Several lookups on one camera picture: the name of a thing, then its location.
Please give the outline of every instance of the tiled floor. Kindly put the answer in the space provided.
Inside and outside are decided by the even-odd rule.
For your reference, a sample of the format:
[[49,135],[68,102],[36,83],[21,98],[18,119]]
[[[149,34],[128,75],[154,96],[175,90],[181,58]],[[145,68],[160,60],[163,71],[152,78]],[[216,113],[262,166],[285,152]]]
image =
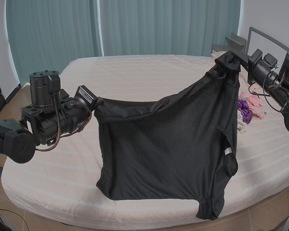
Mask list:
[[[11,102],[4,107],[0,113],[0,119],[14,118],[19,120],[20,108],[31,104],[30,87],[22,88]],[[0,166],[4,166],[6,156],[0,154]],[[16,212],[24,217],[30,231],[82,231],[92,230],[78,227],[69,227],[35,214],[29,213],[14,206],[8,199],[1,185],[0,178],[0,209],[7,209]],[[0,211],[19,230],[26,231],[27,227],[22,219],[9,212]],[[263,201],[235,214],[218,218],[214,221],[176,226],[171,228],[158,229],[160,231],[269,231],[275,228],[283,219],[289,215],[289,187],[278,194],[275,194]]]

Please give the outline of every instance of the white wall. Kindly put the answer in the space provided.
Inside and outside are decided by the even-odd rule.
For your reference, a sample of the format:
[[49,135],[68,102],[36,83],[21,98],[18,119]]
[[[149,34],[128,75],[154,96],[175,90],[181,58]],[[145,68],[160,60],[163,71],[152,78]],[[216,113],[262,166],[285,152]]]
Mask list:
[[238,35],[247,39],[249,27],[289,47],[289,0],[241,0]]
[[0,88],[2,95],[8,95],[19,84],[14,62],[9,48],[5,18],[5,0],[0,0]]

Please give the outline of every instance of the teal curtain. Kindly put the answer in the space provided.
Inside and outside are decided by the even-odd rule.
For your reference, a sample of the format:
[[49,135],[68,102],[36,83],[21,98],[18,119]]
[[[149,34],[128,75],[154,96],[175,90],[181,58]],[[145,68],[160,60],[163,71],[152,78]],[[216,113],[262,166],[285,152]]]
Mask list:
[[22,85],[32,72],[101,56],[96,0],[6,0],[6,23]]
[[241,0],[100,0],[105,56],[209,56],[238,32]]

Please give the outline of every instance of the white headboard panel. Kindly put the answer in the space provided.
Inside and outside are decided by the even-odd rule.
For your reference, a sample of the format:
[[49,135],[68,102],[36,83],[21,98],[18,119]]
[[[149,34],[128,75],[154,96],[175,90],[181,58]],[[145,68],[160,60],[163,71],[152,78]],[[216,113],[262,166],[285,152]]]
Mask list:
[[257,49],[262,51],[262,57],[270,53],[277,59],[279,72],[289,48],[269,35],[253,28],[249,28],[245,54],[251,56]]

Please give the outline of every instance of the bed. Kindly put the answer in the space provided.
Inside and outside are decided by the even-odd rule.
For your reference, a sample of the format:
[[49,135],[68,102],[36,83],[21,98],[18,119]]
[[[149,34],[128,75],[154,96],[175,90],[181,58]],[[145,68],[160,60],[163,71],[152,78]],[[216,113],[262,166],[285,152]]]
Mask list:
[[[104,98],[156,101],[194,83],[213,65],[214,58],[199,56],[83,58],[71,62],[60,78],[70,95],[85,85]],[[242,68],[241,90],[248,87],[244,71]],[[220,217],[289,186],[289,132],[281,114],[267,104],[264,111],[263,120],[254,117],[247,132],[238,133],[239,170],[225,189]],[[81,133],[62,139],[51,152],[36,152],[26,164],[7,158],[1,182],[16,206],[69,225],[139,230],[203,221],[195,217],[196,200],[109,200],[96,187],[101,167],[98,123],[93,118]]]

